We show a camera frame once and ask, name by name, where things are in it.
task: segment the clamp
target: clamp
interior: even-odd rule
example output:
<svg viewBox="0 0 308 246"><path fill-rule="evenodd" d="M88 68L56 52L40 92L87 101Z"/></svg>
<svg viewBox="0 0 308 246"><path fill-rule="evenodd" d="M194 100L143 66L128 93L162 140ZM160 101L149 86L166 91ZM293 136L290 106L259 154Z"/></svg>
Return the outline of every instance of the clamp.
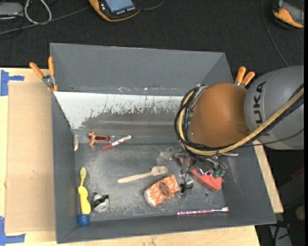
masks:
<svg viewBox="0 0 308 246"><path fill-rule="evenodd" d="M48 67L50 74L44 75L41 69L37 66L36 63L30 62L30 68L34 70L34 72L38 75L39 78L42 79L42 81L47 85L48 90L51 91L58 91L58 85L56 84L54 75L55 75L55 69L53 67L52 57L50 56L48 58Z"/></svg>

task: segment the gray bin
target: gray bin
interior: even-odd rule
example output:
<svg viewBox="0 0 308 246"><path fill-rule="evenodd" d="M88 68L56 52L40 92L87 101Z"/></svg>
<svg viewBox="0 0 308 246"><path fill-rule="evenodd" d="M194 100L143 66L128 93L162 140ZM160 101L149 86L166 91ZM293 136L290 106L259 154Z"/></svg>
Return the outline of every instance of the gray bin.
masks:
<svg viewBox="0 0 308 246"><path fill-rule="evenodd" d="M149 172L167 148L180 149L174 118L184 94L198 84L233 83L224 53L52 43L50 55L59 86L52 94L58 243L276 223L253 147L239 148L238 157L221 157L228 170L217 192L195 181L184 196L153 208L144 191L167 175L117 183L121 177ZM133 138L104 152L104 144L97 144L93 151L87 144L90 131ZM79 141L76 151L74 138ZM180 181L180 165L162 163ZM77 222L81 167L87 170L88 199L94 192L110 197L109 209L91 212L87 226ZM176 214L224 205L228 213Z"/></svg>

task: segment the cardboard sheet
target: cardboard sheet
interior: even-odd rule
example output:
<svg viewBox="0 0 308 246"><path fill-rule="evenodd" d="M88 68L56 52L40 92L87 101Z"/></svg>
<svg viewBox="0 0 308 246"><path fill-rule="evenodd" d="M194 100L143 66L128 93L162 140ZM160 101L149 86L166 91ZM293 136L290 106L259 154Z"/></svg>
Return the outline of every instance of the cardboard sheet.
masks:
<svg viewBox="0 0 308 246"><path fill-rule="evenodd" d="M5 231L55 230L51 93L9 83Z"/></svg>

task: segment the yellow toothbrush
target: yellow toothbrush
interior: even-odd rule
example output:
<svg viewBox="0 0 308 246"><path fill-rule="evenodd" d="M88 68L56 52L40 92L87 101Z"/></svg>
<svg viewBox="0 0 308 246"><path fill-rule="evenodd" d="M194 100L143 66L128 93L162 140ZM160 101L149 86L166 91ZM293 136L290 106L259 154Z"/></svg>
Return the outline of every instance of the yellow toothbrush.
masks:
<svg viewBox="0 0 308 246"><path fill-rule="evenodd" d="M87 175L87 171L85 167L82 167L80 169L80 178L81 178L81 183L78 188L78 192L80 195L80 204L81 204L81 212L82 214L89 214L91 212L91 205L88 201L88 191L87 189L83 186L83 181Z"/></svg>

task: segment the electronic device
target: electronic device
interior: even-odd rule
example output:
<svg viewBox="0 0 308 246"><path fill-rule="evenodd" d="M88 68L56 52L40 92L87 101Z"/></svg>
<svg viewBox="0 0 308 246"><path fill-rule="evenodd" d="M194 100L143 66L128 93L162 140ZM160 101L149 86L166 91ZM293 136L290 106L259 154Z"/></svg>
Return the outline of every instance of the electronic device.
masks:
<svg viewBox="0 0 308 246"><path fill-rule="evenodd" d="M284 0L275 0L273 2L273 14L276 22L284 27L304 27L304 11Z"/></svg>
<svg viewBox="0 0 308 246"><path fill-rule="evenodd" d="M129 19L140 12L132 0L88 0L94 10L105 20L117 22Z"/></svg>

